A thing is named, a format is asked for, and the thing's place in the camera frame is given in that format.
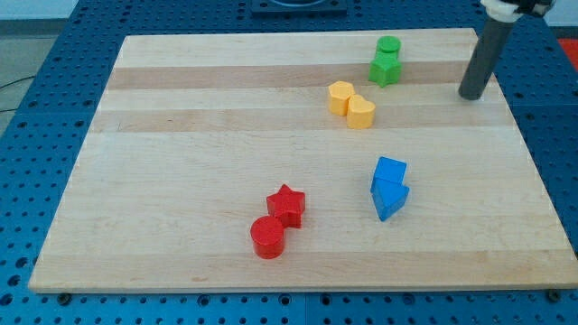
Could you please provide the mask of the gray cylindrical pusher rod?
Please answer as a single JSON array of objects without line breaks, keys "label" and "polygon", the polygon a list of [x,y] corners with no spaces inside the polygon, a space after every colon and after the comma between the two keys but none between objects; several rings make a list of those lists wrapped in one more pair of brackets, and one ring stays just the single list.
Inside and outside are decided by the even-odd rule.
[{"label": "gray cylindrical pusher rod", "polygon": [[513,27],[491,17],[486,20],[458,89],[463,99],[481,98]]}]

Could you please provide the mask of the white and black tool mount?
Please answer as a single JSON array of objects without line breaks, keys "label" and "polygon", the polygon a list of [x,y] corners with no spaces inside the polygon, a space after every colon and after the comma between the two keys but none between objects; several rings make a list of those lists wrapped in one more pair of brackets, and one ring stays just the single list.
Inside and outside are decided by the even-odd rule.
[{"label": "white and black tool mount", "polygon": [[480,0],[487,15],[502,23],[515,23],[523,15],[542,18],[555,5],[555,0]]}]

